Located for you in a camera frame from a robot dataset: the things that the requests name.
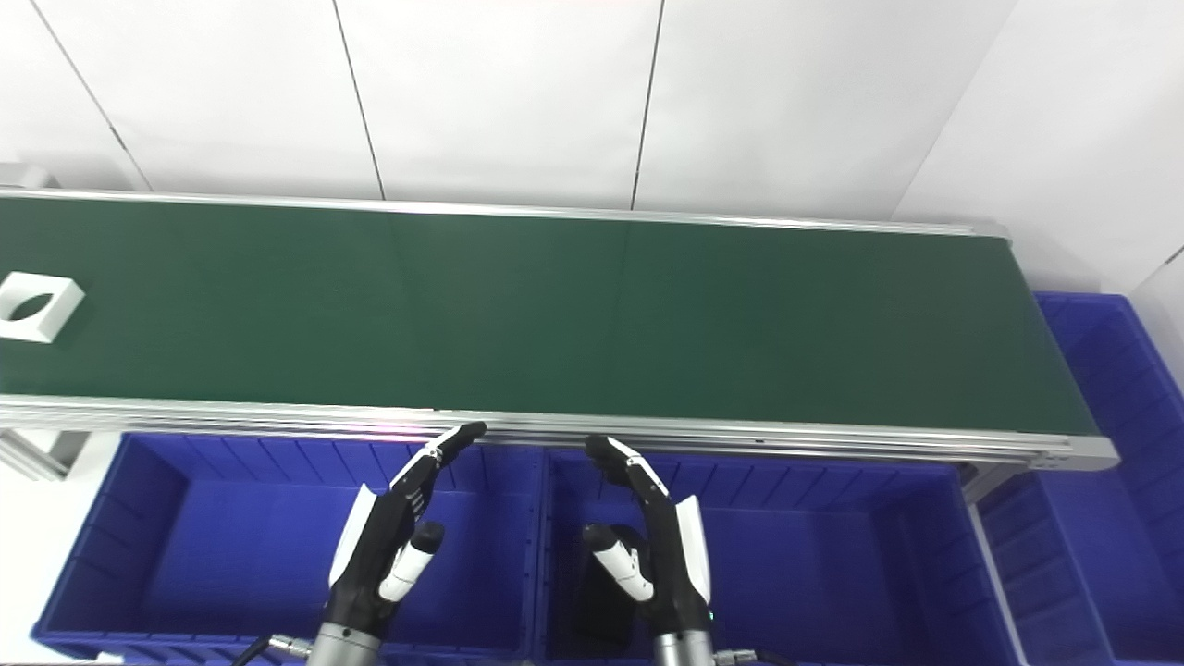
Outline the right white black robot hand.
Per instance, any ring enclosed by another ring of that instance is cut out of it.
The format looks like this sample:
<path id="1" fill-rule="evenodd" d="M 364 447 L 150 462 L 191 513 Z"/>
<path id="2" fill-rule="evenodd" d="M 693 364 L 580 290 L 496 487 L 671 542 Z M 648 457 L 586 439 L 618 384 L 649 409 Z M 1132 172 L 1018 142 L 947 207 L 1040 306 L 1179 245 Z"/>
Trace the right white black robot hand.
<path id="1" fill-rule="evenodd" d="M 585 452 L 605 480 L 633 493 L 646 527 L 639 538 L 624 526 L 588 524 L 588 551 L 638 607 L 652 636 L 709 632 L 709 563 L 697 501 L 673 501 L 646 457 L 619 438 L 588 435 Z"/>

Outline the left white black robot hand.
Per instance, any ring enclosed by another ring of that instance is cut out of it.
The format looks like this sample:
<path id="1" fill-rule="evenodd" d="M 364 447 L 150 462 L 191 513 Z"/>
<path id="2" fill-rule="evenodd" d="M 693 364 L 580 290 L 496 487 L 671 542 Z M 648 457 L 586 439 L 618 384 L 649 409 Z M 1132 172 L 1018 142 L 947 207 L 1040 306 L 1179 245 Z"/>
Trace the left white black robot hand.
<path id="1" fill-rule="evenodd" d="M 444 526 L 424 518 L 435 484 L 485 433 L 481 421 L 456 425 L 424 443 L 384 493 L 358 489 L 330 568 L 323 625 L 354 642 L 385 638 L 444 540 Z"/>

